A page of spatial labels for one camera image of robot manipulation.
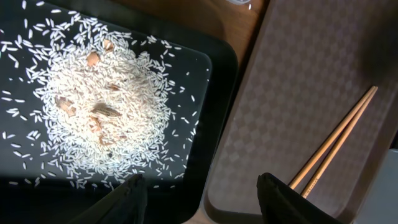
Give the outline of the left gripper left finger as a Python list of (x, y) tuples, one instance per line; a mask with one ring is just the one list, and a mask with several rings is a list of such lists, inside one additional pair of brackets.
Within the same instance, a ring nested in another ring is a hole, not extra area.
[(70, 223), (143, 224), (146, 206), (146, 180), (141, 174), (136, 174), (70, 220)]

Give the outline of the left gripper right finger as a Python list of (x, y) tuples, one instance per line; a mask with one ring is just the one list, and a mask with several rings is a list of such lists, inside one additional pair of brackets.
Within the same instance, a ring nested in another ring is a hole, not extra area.
[(256, 186), (266, 224), (340, 224), (268, 172), (257, 178)]

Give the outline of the food crumbs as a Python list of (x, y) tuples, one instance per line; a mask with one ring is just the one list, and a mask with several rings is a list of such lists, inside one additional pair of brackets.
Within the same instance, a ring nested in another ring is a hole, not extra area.
[(1, 2), (1, 175), (174, 188), (188, 169), (210, 58), (46, 1)]

